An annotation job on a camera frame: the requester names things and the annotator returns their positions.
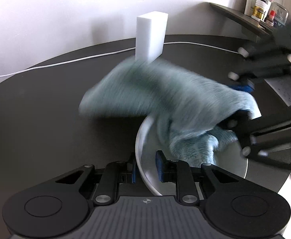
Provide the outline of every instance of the blue towel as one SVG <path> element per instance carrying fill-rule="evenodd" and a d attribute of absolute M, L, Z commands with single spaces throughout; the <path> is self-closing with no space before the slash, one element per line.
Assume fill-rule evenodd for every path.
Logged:
<path fill-rule="evenodd" d="M 84 95 L 79 113 L 88 117 L 155 115 L 158 136 L 171 154 L 190 166 L 217 164 L 214 152 L 237 138 L 216 125 L 237 110 L 260 117 L 254 98 L 165 60 L 128 58 Z"/>

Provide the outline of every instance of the dark table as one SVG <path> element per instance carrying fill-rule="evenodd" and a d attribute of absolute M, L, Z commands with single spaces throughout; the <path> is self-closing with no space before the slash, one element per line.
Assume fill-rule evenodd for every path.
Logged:
<path fill-rule="evenodd" d="M 230 37 L 170 35 L 166 42 L 191 41 L 237 50 L 245 41 Z M 95 54 L 134 47 L 126 39 L 79 49 L 38 65 L 53 64 Z M 120 61 L 134 54 L 93 58 L 51 68 L 28 71 L 0 83 L 0 239 L 9 233 L 1 217 L 5 200 L 83 164 L 96 168 L 126 160 L 134 151 L 135 137 L 143 118 L 108 118 L 88 121 L 78 116 L 84 93 Z M 227 73 L 239 64 L 239 55 L 191 44 L 170 44 L 163 58 L 224 84 Z M 256 86 L 254 96 L 261 113 L 267 115 L 286 107 L 266 84 Z M 279 191 L 289 172 L 249 162 L 247 179 Z M 151 195 L 141 182 L 140 195 Z M 126 184 L 121 194 L 129 194 Z"/>

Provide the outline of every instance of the shelf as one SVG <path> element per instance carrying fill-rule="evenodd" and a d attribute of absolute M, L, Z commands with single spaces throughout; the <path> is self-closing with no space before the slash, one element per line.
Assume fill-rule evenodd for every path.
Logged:
<path fill-rule="evenodd" d="M 218 13 L 224 15 L 225 17 L 237 22 L 243 27 L 250 30 L 252 33 L 259 37 L 266 37 L 271 34 L 270 30 L 266 30 L 258 24 L 258 21 L 254 20 L 250 16 L 245 15 L 237 10 L 218 5 L 216 3 L 210 3 L 210 6 Z"/>

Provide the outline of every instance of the white sponge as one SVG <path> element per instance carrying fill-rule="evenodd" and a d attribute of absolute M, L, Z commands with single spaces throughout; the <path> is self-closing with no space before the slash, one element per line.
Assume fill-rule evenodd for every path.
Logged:
<path fill-rule="evenodd" d="M 136 60 L 151 63 L 162 54 L 167 17 L 156 11 L 137 17 Z"/>

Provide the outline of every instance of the logo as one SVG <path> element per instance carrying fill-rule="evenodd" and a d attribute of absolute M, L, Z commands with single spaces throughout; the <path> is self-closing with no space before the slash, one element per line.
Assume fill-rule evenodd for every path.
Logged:
<path fill-rule="evenodd" d="M 143 200 L 143 203 L 148 204 L 148 203 L 150 203 L 151 201 L 152 201 L 151 199 L 144 199 L 144 200 Z"/>

